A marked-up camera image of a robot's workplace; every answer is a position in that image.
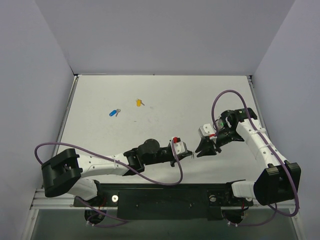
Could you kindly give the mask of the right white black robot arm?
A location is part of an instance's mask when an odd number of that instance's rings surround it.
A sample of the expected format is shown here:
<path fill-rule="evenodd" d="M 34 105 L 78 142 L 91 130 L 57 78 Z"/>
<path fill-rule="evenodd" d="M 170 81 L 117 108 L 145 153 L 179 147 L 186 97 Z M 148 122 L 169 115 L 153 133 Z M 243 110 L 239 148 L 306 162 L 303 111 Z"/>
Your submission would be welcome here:
<path fill-rule="evenodd" d="M 251 108 L 226 110 L 215 123 L 217 130 L 209 123 L 199 128 L 201 140 L 195 151 L 197 157 L 215 156 L 224 145 L 244 142 L 262 170 L 256 181 L 231 182 L 230 188 L 223 192 L 226 203 L 234 205 L 241 198 L 247 198 L 266 206 L 295 199 L 301 168 L 278 152 Z"/>

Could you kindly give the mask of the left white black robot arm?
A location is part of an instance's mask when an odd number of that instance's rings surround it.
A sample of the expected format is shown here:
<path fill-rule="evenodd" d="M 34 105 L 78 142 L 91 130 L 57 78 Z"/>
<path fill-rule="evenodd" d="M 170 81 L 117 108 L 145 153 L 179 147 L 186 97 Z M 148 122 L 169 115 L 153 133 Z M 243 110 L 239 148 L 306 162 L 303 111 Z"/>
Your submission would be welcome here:
<path fill-rule="evenodd" d="M 103 200 L 100 183 L 90 177 L 102 175 L 141 176 L 148 165 L 170 163 L 171 167 L 191 156 L 185 142 L 173 137 L 168 146 L 161 147 L 155 139 L 124 153 L 103 156 L 72 144 L 67 149 L 41 163 L 43 187 L 47 198 L 71 194 L 92 206 Z"/>

